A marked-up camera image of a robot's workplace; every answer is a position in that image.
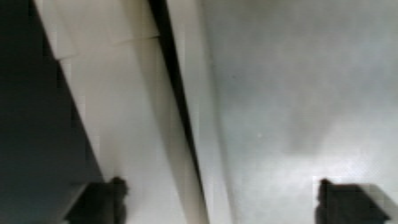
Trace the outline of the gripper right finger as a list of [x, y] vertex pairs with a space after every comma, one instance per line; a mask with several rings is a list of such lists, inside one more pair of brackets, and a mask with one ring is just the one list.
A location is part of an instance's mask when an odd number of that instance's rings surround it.
[[320, 180], [315, 224], [386, 224], [391, 216], [358, 184]]

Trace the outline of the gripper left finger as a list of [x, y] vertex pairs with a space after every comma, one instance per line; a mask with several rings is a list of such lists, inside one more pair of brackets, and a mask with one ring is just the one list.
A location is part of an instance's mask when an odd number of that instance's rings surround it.
[[66, 215], [70, 224], [127, 224], [128, 184], [121, 177], [91, 183]]

